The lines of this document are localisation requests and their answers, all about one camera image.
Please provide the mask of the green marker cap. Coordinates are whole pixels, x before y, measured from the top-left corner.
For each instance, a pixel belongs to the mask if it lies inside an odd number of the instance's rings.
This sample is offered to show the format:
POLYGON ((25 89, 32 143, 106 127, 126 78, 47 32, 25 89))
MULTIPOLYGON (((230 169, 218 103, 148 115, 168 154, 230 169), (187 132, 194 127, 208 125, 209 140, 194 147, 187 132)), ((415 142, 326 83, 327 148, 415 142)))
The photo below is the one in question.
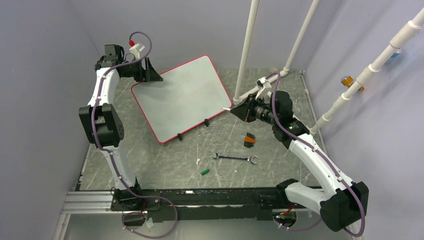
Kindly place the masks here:
POLYGON ((205 169, 205 170, 203 170, 202 172, 200 172, 200 174, 201 174, 202 176, 204 176, 204 175, 208 174, 209 172, 210 172, 210 169, 208 168, 208 169, 205 169))

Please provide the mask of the pink framed whiteboard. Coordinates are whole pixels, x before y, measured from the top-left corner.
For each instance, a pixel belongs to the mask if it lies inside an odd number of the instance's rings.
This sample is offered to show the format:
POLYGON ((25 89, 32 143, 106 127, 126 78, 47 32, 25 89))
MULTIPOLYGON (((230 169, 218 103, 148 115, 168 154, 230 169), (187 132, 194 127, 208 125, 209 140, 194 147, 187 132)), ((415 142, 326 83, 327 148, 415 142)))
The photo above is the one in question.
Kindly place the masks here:
POLYGON ((231 108, 233 101, 209 55, 201 55, 160 74, 162 82, 131 87, 156 140, 167 143, 231 108))

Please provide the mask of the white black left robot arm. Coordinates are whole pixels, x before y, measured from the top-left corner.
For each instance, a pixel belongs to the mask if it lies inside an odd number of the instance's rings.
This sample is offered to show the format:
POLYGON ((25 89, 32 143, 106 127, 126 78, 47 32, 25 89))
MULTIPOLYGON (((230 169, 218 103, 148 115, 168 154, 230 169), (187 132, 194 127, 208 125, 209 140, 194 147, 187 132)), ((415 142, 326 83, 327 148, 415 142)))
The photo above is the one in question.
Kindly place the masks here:
POLYGON ((137 210, 143 205, 144 196, 122 153, 125 129, 113 105, 115 91, 122 77, 133 78, 138 83, 161 82, 163 78, 151 65, 149 49, 133 41, 129 45, 129 55, 134 57, 132 61, 126 60, 122 46, 108 44, 104 47, 105 54, 94 66, 96 83, 93 95, 87 106, 79 108, 78 115, 88 141, 99 149, 113 174, 115 201, 137 210))

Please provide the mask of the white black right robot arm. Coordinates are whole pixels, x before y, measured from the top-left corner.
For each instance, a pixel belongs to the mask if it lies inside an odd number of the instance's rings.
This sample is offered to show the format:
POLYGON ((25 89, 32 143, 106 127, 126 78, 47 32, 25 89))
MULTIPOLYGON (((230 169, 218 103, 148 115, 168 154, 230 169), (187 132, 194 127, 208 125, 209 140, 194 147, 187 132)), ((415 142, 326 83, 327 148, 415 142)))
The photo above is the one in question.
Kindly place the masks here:
POLYGON ((280 207, 291 204, 306 207, 319 214, 334 232, 347 231, 348 226, 359 221, 359 231, 349 234, 354 237, 363 234, 369 188, 362 181, 353 181, 323 153, 308 128, 294 117, 293 101, 287 92, 272 93, 269 103, 250 94, 244 103, 230 109, 230 113, 245 123, 260 120, 271 125, 274 137, 303 162, 320 184, 321 190, 316 190, 293 178, 279 183, 275 200, 280 207))

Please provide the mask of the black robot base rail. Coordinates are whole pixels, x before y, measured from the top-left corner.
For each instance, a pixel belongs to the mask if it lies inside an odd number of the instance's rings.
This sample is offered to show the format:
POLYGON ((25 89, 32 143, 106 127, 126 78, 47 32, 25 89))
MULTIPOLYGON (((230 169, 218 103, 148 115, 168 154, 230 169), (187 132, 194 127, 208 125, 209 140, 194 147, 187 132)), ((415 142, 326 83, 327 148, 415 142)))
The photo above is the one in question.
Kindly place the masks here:
POLYGON ((186 220, 256 219, 270 221, 280 213, 294 216, 305 207, 283 200, 276 187, 137 189, 115 192, 112 212, 142 212, 154 223, 186 220))

